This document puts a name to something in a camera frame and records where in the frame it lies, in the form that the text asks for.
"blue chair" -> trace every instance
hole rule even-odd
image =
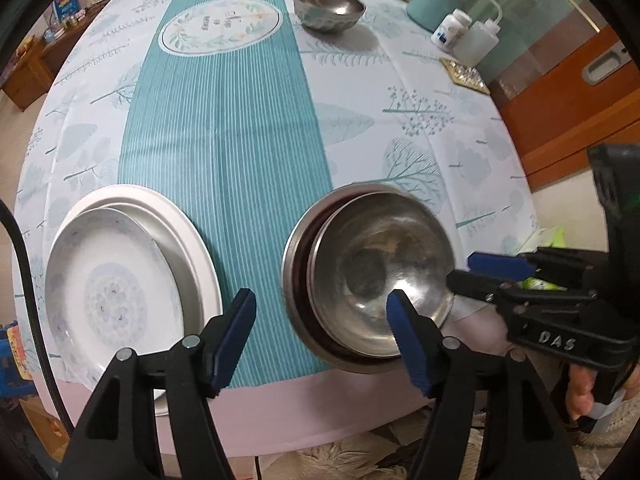
[[[17,321],[4,326],[0,325],[0,397],[5,399],[37,394],[33,381],[25,381],[20,377],[20,372],[15,366],[6,329],[17,325]]]

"door handle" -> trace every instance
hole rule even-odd
[[[629,61],[631,61],[631,55],[622,41],[619,41],[582,69],[582,79],[587,84],[595,86]]]

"white ceramic plate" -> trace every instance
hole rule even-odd
[[[115,209],[84,212],[58,233],[45,302],[65,365],[92,390],[120,348],[159,352],[184,336],[169,265],[144,228]]]
[[[178,286],[185,333],[199,333],[211,317],[222,314],[220,286],[209,251],[178,206],[147,187],[106,186],[80,199],[60,230],[84,211],[99,207],[126,213],[154,238]],[[165,396],[156,399],[155,412],[157,416],[168,413]]]

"metal bowl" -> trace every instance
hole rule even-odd
[[[342,32],[364,14],[360,0],[293,0],[293,9],[305,27],[318,32]]]
[[[325,195],[302,215],[289,236],[282,257],[282,295],[293,329],[313,354],[348,372],[386,372],[400,367],[402,361],[399,357],[364,356],[335,342],[318,323],[309,303],[306,266],[316,233],[335,210],[359,195],[388,189],[382,184],[350,184]]]
[[[404,290],[441,326],[453,304],[446,275],[454,268],[447,234],[413,196],[361,195],[318,231],[306,271],[311,307],[337,343],[373,358],[399,355],[386,321],[386,297]]]

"human hand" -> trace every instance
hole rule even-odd
[[[569,366],[569,387],[564,398],[566,410],[571,420],[577,420],[580,416],[589,415],[593,408],[593,385],[596,380],[596,372],[579,365]],[[622,386],[626,390],[624,400],[633,399],[640,393],[640,365],[629,376]]]

